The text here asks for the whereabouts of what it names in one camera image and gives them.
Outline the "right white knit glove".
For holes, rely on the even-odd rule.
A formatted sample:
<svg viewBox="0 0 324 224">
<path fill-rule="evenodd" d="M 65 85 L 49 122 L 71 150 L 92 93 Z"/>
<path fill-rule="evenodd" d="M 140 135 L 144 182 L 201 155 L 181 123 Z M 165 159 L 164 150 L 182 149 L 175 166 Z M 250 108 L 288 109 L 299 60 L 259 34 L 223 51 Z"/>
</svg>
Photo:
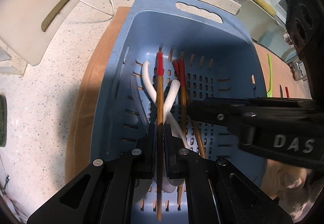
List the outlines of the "right white knit glove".
<svg viewBox="0 0 324 224">
<path fill-rule="evenodd" d="M 322 181 L 311 181 L 311 170 L 271 159 L 267 161 L 261 190 L 271 199 L 278 198 L 279 206 L 294 223 L 306 216 L 322 189 Z"/>
</svg>

